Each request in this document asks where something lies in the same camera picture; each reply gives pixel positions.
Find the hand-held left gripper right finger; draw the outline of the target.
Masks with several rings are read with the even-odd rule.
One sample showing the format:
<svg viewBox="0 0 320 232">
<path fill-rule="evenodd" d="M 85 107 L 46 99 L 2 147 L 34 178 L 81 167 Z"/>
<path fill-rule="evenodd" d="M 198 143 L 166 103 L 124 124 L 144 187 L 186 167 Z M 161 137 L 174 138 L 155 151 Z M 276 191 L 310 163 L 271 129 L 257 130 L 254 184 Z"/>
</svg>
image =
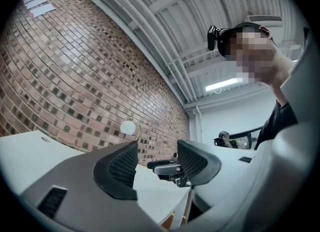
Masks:
<svg viewBox="0 0 320 232">
<path fill-rule="evenodd" d="M 320 48 L 309 28 L 303 34 L 294 62 L 264 27 L 209 30 L 209 46 L 242 78 L 267 85 L 276 103 L 255 150 L 178 141 L 192 192 L 183 232 L 276 232 L 278 219 L 302 204 L 320 161 Z"/>
</svg>

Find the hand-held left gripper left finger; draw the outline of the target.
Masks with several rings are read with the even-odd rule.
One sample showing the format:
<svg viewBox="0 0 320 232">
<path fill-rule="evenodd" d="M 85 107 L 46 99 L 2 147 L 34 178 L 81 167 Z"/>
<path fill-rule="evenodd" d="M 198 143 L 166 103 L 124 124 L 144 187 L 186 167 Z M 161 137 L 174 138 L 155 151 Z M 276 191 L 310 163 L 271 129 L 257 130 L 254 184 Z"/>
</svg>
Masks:
<svg viewBox="0 0 320 232">
<path fill-rule="evenodd" d="M 21 195 L 53 232 L 160 232 L 134 190 L 138 143 L 129 141 L 70 157 Z"/>
</svg>

